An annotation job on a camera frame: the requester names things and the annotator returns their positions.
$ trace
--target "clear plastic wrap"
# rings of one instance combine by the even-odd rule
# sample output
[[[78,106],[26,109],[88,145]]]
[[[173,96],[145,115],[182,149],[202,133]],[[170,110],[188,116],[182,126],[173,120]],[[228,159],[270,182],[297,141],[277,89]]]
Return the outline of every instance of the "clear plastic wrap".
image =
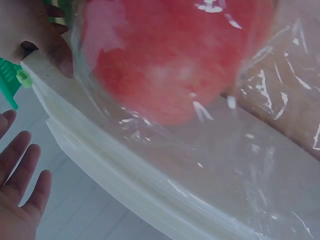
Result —
[[[108,133],[144,159],[158,172],[141,180],[221,239],[320,239],[319,9],[79,1],[75,78],[102,113],[86,137],[104,149]],[[142,163],[120,164],[138,175]]]

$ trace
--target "red apple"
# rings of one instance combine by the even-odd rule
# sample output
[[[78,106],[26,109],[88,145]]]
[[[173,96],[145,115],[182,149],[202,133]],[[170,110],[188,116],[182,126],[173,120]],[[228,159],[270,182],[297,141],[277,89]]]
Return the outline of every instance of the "red apple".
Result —
[[[267,38],[273,0],[86,0],[82,47],[119,104],[184,123],[231,85]]]

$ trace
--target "floor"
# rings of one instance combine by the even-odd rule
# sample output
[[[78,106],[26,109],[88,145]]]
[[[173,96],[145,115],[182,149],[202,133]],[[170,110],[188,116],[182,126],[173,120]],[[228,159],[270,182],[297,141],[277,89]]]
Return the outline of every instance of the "floor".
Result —
[[[53,175],[51,196],[37,240],[170,240],[114,199],[61,151],[32,89],[20,89],[15,100],[19,105],[18,116],[0,141],[0,149],[22,130],[31,132],[32,142],[42,149],[22,202],[29,197],[43,169],[51,170]],[[1,95],[0,112],[9,108]]]

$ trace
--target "hand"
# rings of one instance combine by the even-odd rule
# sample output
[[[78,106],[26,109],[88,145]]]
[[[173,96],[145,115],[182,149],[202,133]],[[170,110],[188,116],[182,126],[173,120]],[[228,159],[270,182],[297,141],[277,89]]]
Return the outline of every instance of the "hand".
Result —
[[[15,118],[16,113],[12,110],[0,114],[0,138],[10,128]],[[30,140],[31,134],[23,131],[0,154],[0,235],[2,240],[34,240],[50,195],[51,173],[45,170],[40,174],[28,201],[22,207],[18,207],[40,157],[38,145],[32,144],[28,147]],[[22,155],[21,162],[10,176]]]
[[[72,52],[60,36],[68,28],[49,21],[64,15],[43,0],[0,0],[0,57],[20,64],[39,48],[65,76],[72,77]]]

